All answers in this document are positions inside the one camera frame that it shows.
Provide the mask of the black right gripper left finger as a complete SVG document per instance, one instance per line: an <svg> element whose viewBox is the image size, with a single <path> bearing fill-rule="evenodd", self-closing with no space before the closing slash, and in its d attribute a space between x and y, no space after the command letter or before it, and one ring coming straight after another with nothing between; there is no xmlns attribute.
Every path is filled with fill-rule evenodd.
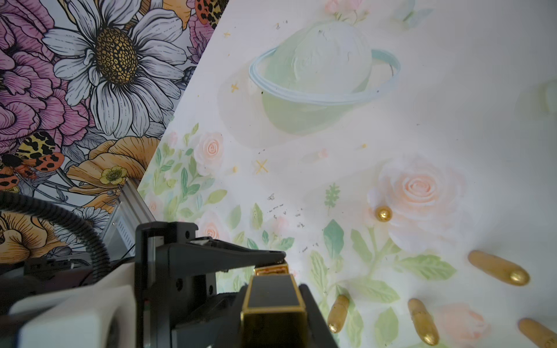
<svg viewBox="0 0 557 348"><path fill-rule="evenodd" d="M283 263L284 251L248 249L217 239L176 242L156 249L156 276L184 278Z"/></svg>

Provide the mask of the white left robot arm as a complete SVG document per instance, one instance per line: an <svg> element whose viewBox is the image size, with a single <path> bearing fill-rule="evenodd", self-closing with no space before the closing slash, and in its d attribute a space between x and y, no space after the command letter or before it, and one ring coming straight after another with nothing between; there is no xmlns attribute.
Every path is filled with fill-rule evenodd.
<svg viewBox="0 0 557 348"><path fill-rule="evenodd" d="M101 281L27 297L1 316L2 347L140 347L135 265Z"/></svg>

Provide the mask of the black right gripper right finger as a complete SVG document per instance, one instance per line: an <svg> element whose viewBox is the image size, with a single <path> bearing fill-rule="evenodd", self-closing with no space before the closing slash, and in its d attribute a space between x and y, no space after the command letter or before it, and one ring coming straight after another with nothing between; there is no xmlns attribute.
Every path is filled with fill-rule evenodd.
<svg viewBox="0 0 557 348"><path fill-rule="evenodd" d="M307 311L308 347L338 348L309 287L306 284L301 284L299 290Z"/></svg>

